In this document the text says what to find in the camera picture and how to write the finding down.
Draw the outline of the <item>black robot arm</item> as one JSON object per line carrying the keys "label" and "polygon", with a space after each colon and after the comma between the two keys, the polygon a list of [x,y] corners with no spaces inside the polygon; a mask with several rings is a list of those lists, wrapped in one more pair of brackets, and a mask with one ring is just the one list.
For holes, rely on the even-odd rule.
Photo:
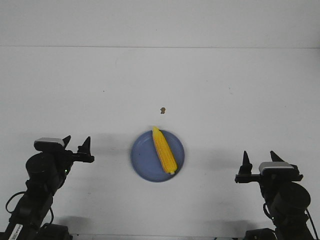
{"label": "black robot arm", "polygon": [[65,225],[44,223],[52,214],[54,195],[67,179],[74,162],[93,163],[91,138],[78,146],[77,152],[67,150],[71,136],[61,138],[42,137],[34,141],[37,154],[30,157],[25,168],[28,180],[26,190],[14,210],[10,211],[8,225],[0,234],[2,240],[71,240],[73,236]]}
{"label": "black robot arm", "polygon": [[315,228],[309,229],[312,221],[308,210],[311,203],[309,192],[299,184],[303,179],[298,166],[281,159],[274,151],[271,161],[259,165],[259,173],[253,174],[247,152],[243,153],[242,165],[235,182],[256,182],[264,199],[264,214],[272,221],[274,229],[259,228],[245,232],[246,240],[317,240]]}

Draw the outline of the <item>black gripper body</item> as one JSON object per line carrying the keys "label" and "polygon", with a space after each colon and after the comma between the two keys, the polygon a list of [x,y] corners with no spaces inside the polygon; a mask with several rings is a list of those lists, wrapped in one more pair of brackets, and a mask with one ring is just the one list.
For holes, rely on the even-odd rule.
{"label": "black gripper body", "polygon": [[74,162],[93,163],[95,157],[91,155],[90,151],[78,150],[77,152],[72,152],[71,150],[65,150],[59,155],[58,159],[64,175],[68,175]]}
{"label": "black gripper body", "polygon": [[303,175],[300,173],[296,165],[291,164],[294,169],[292,170],[280,170],[277,172],[269,172],[265,175],[250,174],[250,175],[240,175],[239,173],[235,175],[235,182],[237,184],[246,184],[251,182],[257,182],[260,187],[261,195],[263,198],[266,195],[275,195],[279,187],[288,182],[299,182],[303,179]]}

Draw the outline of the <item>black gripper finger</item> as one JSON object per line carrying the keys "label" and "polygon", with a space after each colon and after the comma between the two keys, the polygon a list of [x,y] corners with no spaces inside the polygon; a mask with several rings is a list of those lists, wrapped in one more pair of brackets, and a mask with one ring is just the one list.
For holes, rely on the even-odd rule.
{"label": "black gripper finger", "polygon": [[272,162],[285,162],[273,150],[270,151],[270,157]]}
{"label": "black gripper finger", "polygon": [[70,136],[70,135],[68,135],[68,136],[66,136],[65,138],[62,139],[62,141],[63,141],[63,148],[64,148],[64,149],[66,149],[66,147],[67,147],[67,145],[69,144],[70,140],[71,140],[71,136]]}
{"label": "black gripper finger", "polygon": [[82,145],[78,146],[78,154],[83,154],[86,156],[91,156],[91,137],[88,136]]}
{"label": "black gripper finger", "polygon": [[252,174],[253,165],[250,163],[249,156],[247,151],[243,152],[242,165],[239,168],[239,175],[251,175]]}

